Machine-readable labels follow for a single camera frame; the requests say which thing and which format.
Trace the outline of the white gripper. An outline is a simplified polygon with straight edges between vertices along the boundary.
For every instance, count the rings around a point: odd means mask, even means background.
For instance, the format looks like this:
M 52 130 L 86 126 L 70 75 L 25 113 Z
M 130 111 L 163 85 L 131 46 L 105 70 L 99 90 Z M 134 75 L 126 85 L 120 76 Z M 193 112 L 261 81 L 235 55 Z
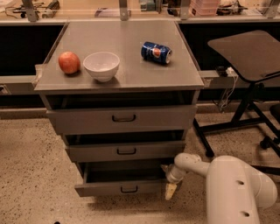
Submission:
M 176 192 L 176 184 L 184 178 L 184 176 L 186 175 L 186 171 L 179 169 L 175 164 L 161 164 L 160 166 L 165 172 L 166 179 L 169 182 L 165 186 L 164 197 L 166 200 L 170 200 L 173 194 Z

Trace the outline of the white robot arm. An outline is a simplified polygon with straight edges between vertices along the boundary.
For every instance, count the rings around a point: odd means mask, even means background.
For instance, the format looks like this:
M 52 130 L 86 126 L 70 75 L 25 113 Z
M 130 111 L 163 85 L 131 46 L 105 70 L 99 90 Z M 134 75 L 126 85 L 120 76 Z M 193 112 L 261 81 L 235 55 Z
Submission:
M 220 156 L 204 162 L 198 155 L 179 153 L 172 164 L 161 168 L 167 179 L 167 200 L 188 172 L 206 179 L 207 224 L 260 224 L 258 210 L 277 201 L 274 181 L 237 157 Z

